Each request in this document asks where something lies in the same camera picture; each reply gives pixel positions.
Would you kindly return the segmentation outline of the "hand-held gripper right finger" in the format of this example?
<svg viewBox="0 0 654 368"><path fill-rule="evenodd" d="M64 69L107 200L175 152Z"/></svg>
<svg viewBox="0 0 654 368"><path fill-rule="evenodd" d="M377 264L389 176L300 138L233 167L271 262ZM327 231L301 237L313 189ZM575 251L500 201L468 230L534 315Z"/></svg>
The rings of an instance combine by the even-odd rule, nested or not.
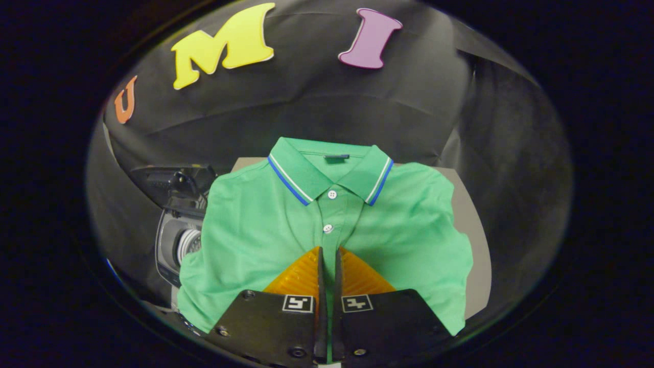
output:
<svg viewBox="0 0 654 368"><path fill-rule="evenodd" d="M337 250L332 356L342 366L411 366L453 340L416 290L395 289L353 252Z"/></svg>

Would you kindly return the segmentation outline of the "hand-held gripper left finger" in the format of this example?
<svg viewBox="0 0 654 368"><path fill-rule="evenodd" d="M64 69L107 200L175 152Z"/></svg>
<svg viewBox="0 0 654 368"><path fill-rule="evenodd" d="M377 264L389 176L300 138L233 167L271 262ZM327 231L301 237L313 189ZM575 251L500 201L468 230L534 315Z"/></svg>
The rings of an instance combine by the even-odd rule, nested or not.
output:
<svg viewBox="0 0 654 368"><path fill-rule="evenodd" d="M327 356L321 247L299 257L262 291L245 289L205 340L263 366L315 366Z"/></svg>

